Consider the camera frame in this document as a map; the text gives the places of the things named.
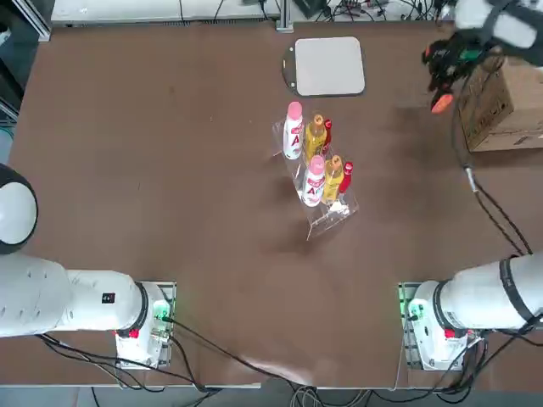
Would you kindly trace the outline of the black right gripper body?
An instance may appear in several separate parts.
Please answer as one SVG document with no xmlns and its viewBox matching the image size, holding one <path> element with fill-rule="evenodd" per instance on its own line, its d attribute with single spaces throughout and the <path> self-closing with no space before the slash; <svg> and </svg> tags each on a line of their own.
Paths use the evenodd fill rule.
<svg viewBox="0 0 543 407">
<path fill-rule="evenodd" d="M 478 39 L 453 35 L 448 42 L 444 56 L 447 75 L 467 75 L 488 52 L 488 47 Z"/>
</svg>

